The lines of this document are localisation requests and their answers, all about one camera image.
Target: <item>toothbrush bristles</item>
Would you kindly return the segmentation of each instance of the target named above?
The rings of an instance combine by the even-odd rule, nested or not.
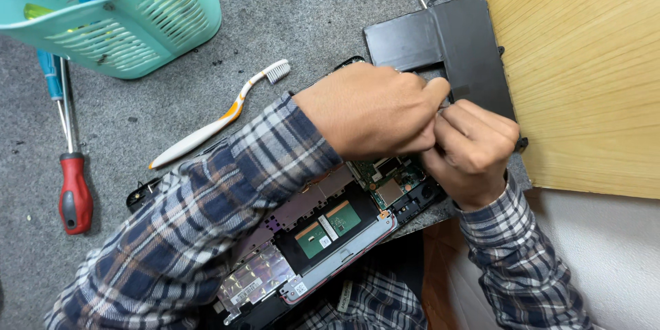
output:
[[[275,84],[277,81],[288,75],[290,71],[291,67],[288,63],[285,63],[275,67],[273,70],[268,71],[266,76],[268,77],[268,81],[270,81],[271,84]]]

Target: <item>plaid shirt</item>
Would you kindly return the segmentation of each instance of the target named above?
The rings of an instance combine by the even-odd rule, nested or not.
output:
[[[194,329],[230,269],[225,253],[273,208],[341,163],[285,94],[213,149],[177,166],[137,213],[87,254],[45,316],[47,329]],[[461,213],[482,287],[507,328],[589,329],[570,272],[511,179],[491,206]],[[366,268],[348,310],[326,304],[307,329],[425,329],[419,301],[393,274]]]

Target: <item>red-handled screwdriver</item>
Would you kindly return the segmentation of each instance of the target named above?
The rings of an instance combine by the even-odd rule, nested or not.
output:
[[[64,174],[62,193],[59,196],[59,215],[62,217],[64,231],[70,235],[89,231],[92,226],[94,200],[89,193],[83,165],[85,157],[80,152],[73,152],[73,133],[71,132],[71,114],[69,104],[69,83],[67,81],[67,63],[59,59],[62,74],[62,93],[64,95],[64,113],[67,122],[67,144],[69,151],[59,157]]]

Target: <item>wooden board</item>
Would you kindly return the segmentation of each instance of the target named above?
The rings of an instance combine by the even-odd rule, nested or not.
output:
[[[660,198],[660,0],[488,0],[540,187]]]

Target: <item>white wall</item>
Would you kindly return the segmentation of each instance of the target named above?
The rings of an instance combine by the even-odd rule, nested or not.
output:
[[[594,323],[660,329],[660,200],[550,189],[527,199]]]

